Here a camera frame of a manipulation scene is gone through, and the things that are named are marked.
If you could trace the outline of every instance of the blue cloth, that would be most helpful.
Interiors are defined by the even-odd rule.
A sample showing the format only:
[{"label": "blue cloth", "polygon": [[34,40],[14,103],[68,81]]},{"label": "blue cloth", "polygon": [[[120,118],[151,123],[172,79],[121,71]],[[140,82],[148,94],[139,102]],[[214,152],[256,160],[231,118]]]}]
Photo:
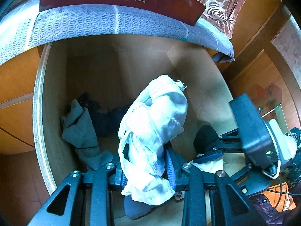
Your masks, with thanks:
[{"label": "blue cloth", "polygon": [[216,27],[199,18],[190,26],[170,17],[133,7],[80,4],[39,13],[29,0],[0,22],[0,65],[29,48],[77,36],[138,34],[188,41],[219,52],[213,60],[234,61],[233,46]]},{"label": "blue cloth", "polygon": [[148,205],[143,202],[132,200],[131,195],[127,195],[124,198],[125,214],[130,219],[137,219],[139,217],[142,217],[148,214],[154,207],[154,205]]}]

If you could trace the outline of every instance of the metal screw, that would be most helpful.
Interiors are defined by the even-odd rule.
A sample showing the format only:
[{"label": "metal screw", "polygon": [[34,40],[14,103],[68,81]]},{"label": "metal screw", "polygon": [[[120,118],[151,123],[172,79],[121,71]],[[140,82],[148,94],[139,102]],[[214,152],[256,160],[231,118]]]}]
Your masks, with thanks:
[{"label": "metal screw", "polygon": [[75,170],[71,173],[71,176],[73,176],[73,177],[77,177],[78,175],[80,175],[80,171],[78,171],[78,170]]},{"label": "metal screw", "polygon": [[108,162],[107,164],[106,164],[106,169],[111,169],[111,168],[113,168],[114,167],[114,164],[112,163],[112,162]]},{"label": "metal screw", "polygon": [[221,170],[217,171],[216,174],[219,177],[225,177],[226,176],[226,173],[224,171],[221,171]]},{"label": "metal screw", "polygon": [[190,164],[190,163],[184,163],[183,164],[183,167],[185,168],[185,169],[189,169],[189,168],[191,168],[192,167],[192,165]]}]

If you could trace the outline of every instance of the blue patterned cloth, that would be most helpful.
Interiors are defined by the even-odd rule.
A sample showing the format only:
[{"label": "blue patterned cloth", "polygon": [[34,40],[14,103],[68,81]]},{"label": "blue patterned cloth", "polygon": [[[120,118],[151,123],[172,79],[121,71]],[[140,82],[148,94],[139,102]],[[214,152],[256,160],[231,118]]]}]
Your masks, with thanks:
[{"label": "blue patterned cloth", "polygon": [[5,18],[6,30],[9,23],[19,23],[16,31],[6,36],[4,25],[0,23],[0,65],[35,46],[71,37],[101,34],[174,38],[214,49],[222,54],[219,58],[223,62],[234,61],[229,39],[202,18],[195,26],[190,26],[144,9],[103,4],[71,5],[38,13],[32,8],[38,6],[39,0],[29,2],[25,4],[27,12],[23,16],[13,10]]}]

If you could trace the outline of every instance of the gray cloth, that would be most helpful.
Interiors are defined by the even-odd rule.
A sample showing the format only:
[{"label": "gray cloth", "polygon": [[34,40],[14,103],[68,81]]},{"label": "gray cloth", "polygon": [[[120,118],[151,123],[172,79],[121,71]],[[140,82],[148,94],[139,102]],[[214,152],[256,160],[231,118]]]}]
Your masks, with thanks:
[{"label": "gray cloth", "polygon": [[81,161],[88,165],[88,170],[96,170],[100,165],[112,161],[109,151],[100,152],[97,137],[87,108],[82,108],[77,100],[71,102],[71,111],[61,117],[63,140],[76,148]]}]

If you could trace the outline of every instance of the white cloth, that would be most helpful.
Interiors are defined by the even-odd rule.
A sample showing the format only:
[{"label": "white cloth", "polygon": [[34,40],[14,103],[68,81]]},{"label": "white cloth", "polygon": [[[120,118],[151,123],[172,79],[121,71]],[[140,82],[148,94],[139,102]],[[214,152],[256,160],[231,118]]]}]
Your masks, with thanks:
[{"label": "white cloth", "polygon": [[216,173],[219,170],[223,170],[223,166],[224,166],[224,161],[222,156],[213,161],[208,161],[202,164],[194,163],[193,160],[190,161],[189,163],[196,166],[201,171],[210,172],[210,173]]},{"label": "white cloth", "polygon": [[[184,85],[168,75],[151,81],[131,105],[120,123],[118,153],[127,185],[123,195],[149,205],[160,205],[174,195],[163,179],[164,144],[184,131],[187,99]],[[128,160],[124,158],[129,144]]]},{"label": "white cloth", "polygon": [[[202,163],[202,164],[194,163],[193,160],[190,161],[189,163],[196,166],[201,171],[210,172],[210,173],[216,173],[219,170],[223,170],[223,166],[224,166],[223,157],[220,157],[213,161],[208,161],[208,162]],[[176,200],[181,200],[184,197],[185,197],[185,191],[175,193]]]}]

